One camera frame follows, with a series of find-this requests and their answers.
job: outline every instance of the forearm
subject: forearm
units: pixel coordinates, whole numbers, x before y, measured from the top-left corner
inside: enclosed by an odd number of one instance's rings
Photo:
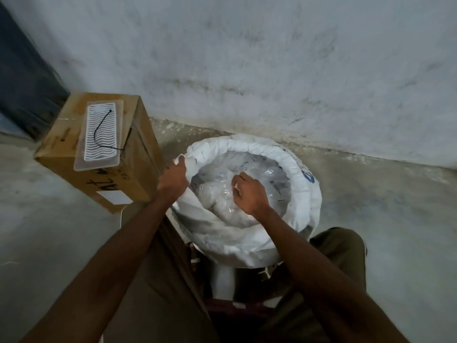
[[[406,342],[365,291],[272,209],[258,220],[329,337],[336,342]]]
[[[98,250],[24,342],[100,339],[170,205],[164,195],[156,197]]]

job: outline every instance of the grey floor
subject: grey floor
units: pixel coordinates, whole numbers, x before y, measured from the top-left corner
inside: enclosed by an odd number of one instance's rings
[[[166,158],[220,132],[153,121]],[[286,144],[321,183],[318,231],[343,226],[368,246],[368,292],[412,342],[457,340],[455,171]],[[35,163],[0,144],[0,341],[15,342],[118,227]]]

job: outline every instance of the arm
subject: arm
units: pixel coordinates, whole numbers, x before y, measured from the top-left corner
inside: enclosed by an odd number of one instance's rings
[[[242,172],[232,186],[235,203],[265,228],[333,342],[408,342],[365,291],[279,217],[259,181]]]
[[[132,282],[167,209],[186,190],[181,156],[159,178],[154,200],[117,231],[21,342],[98,342]]]

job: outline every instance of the hand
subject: hand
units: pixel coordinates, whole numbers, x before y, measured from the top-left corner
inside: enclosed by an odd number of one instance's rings
[[[172,205],[189,186],[186,179],[186,165],[184,156],[180,156],[178,164],[172,164],[159,177],[157,184],[157,196],[165,196],[166,201]]]
[[[244,172],[233,177],[232,190],[235,204],[257,220],[259,215],[271,209],[263,185]]]

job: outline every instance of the cardboard box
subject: cardboard box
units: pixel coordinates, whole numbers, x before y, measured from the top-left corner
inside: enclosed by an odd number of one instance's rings
[[[88,102],[123,100],[120,164],[76,172],[76,147]],[[35,152],[35,160],[106,207],[121,211],[131,201],[150,201],[164,161],[141,97],[72,93]]]

